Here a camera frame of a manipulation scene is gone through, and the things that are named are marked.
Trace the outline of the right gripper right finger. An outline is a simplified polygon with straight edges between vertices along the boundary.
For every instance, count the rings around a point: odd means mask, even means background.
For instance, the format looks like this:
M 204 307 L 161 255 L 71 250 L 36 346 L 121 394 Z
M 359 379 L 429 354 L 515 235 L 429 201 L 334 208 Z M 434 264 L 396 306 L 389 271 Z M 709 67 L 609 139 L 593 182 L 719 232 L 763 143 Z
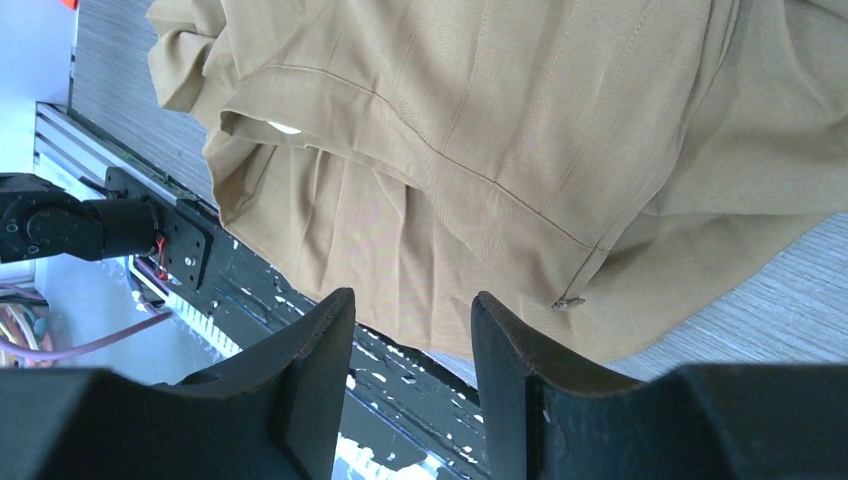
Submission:
M 843 479 L 843 365 L 689 364 L 648 382 L 472 304 L 495 479 Z

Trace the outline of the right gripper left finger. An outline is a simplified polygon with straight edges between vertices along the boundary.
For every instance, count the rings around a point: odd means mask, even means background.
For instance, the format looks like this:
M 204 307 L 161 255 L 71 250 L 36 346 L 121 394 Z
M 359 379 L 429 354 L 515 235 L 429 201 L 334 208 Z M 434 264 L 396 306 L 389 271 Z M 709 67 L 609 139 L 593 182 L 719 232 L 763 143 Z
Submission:
M 175 385 L 106 369 L 1 374 L 5 479 L 328 479 L 355 325 L 340 288 Z

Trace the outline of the tan brown garment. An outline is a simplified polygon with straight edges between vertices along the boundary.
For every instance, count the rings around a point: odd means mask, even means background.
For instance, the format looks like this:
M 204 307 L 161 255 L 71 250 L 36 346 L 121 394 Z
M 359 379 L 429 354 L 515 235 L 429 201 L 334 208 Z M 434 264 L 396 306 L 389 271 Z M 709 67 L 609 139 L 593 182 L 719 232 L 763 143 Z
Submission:
M 472 354 L 488 291 L 636 353 L 847 208 L 843 1 L 156 1 L 159 104 L 302 294 Z

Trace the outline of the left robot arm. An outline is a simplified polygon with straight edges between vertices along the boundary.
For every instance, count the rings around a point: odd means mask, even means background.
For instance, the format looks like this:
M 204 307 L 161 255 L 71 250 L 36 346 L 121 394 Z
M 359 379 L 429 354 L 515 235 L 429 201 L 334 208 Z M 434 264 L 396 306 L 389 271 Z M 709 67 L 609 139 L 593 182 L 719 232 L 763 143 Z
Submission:
M 68 254 L 86 261 L 142 255 L 164 228 L 148 199 L 79 200 L 27 173 L 1 175 L 1 262 Z

